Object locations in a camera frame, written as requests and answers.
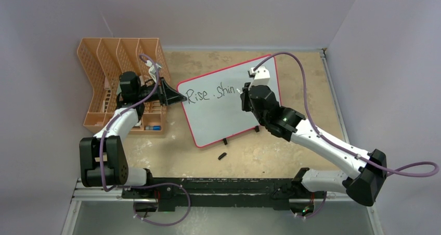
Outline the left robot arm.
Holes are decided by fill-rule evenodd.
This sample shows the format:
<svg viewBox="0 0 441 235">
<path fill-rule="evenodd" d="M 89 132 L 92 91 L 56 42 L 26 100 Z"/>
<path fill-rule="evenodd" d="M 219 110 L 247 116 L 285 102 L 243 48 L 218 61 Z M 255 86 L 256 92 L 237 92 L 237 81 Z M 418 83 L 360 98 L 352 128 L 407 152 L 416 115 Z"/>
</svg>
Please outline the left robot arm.
<svg viewBox="0 0 441 235">
<path fill-rule="evenodd" d="M 142 198 L 154 194 L 155 184 L 146 168 L 129 167 L 123 141 L 131 129 L 141 121 L 145 102 L 158 101 L 170 106 L 187 100 L 187 97 L 171 88 L 163 77 L 156 83 L 142 85 L 135 72 L 124 72 L 119 77 L 120 93 L 116 97 L 116 110 L 104 128 L 79 143 L 81 182 L 85 187 L 114 186 L 135 187 Z"/>
</svg>

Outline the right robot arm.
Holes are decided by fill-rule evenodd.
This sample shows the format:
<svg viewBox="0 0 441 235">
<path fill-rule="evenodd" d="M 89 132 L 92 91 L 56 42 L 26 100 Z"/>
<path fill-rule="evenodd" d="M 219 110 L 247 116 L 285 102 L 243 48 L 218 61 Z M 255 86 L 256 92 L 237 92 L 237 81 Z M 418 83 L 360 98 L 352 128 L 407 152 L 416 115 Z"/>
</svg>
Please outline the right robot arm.
<svg viewBox="0 0 441 235">
<path fill-rule="evenodd" d="M 253 113 L 273 136 L 305 147 L 338 167 L 338 171 L 300 170 L 299 179 L 292 183 L 296 196 L 316 191 L 339 192 L 363 206 L 373 206 L 387 178 L 386 171 L 376 167 L 387 166 L 384 152 L 368 152 L 334 136 L 324 139 L 325 131 L 313 128 L 303 114 L 281 106 L 266 85 L 245 83 L 238 92 L 242 110 Z"/>
</svg>

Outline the pink-framed whiteboard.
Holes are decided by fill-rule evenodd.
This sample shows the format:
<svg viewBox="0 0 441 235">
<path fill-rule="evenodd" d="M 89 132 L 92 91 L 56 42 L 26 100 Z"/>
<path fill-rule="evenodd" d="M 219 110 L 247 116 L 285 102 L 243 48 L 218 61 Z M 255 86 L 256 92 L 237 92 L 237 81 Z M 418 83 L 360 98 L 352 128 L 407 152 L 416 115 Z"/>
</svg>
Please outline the pink-framed whiteboard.
<svg viewBox="0 0 441 235">
<path fill-rule="evenodd" d="M 251 82 L 248 70 L 261 61 L 269 70 L 268 86 L 280 100 L 277 64 L 265 55 L 234 66 L 212 71 L 178 83 L 177 91 L 187 97 L 182 103 L 193 140 L 198 148 L 243 133 L 258 126 L 251 112 L 241 109 L 237 92 Z"/>
</svg>

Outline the black marker cap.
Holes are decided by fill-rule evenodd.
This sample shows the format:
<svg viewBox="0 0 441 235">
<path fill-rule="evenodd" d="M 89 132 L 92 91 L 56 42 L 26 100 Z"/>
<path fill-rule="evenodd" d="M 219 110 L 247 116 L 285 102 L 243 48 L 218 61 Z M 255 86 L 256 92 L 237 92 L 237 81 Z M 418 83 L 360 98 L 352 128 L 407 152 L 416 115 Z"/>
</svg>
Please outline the black marker cap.
<svg viewBox="0 0 441 235">
<path fill-rule="evenodd" d="M 225 156 L 227 155 L 227 153 L 226 152 L 224 152 L 224 153 L 222 153 L 219 157 L 218 157 L 218 160 L 221 160 L 221 159 L 223 159 Z"/>
</svg>

